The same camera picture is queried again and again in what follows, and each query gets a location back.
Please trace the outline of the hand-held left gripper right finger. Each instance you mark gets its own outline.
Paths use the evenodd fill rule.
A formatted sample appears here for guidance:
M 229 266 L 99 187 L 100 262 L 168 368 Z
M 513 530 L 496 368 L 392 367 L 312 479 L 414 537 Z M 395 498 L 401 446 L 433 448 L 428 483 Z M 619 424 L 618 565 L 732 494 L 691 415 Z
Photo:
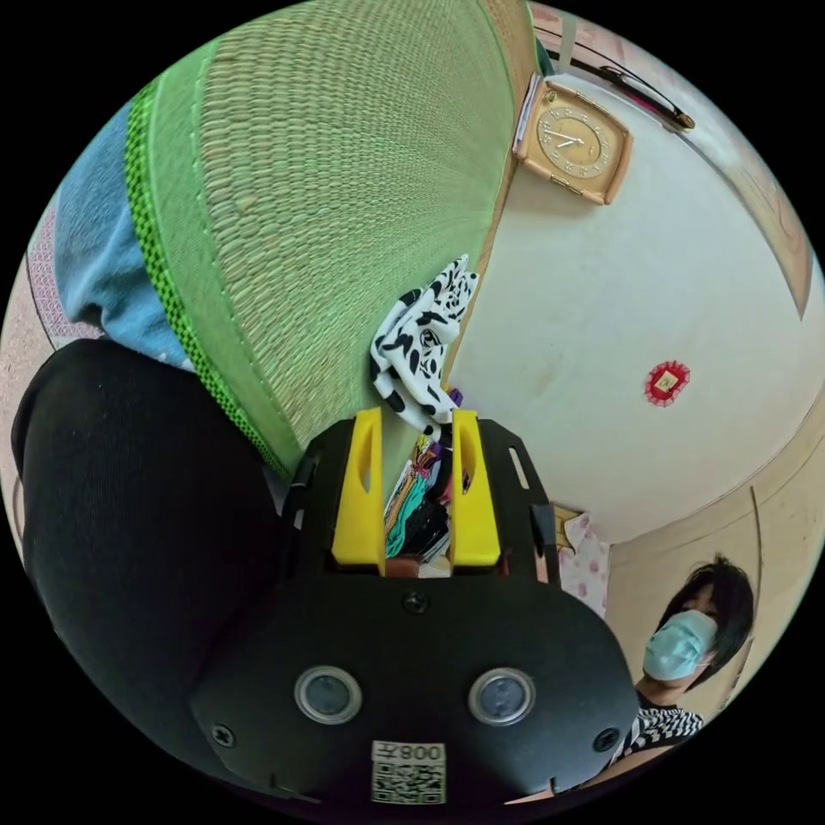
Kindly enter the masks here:
M 477 414 L 453 412 L 451 565 L 496 565 L 498 528 Z

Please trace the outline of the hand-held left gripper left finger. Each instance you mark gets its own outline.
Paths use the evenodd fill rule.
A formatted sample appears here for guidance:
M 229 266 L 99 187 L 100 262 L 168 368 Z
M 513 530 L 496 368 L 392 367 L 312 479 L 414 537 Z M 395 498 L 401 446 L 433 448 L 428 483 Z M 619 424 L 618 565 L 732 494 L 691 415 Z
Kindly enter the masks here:
M 354 419 L 339 496 L 332 554 L 337 562 L 383 562 L 382 413 L 363 410 Z

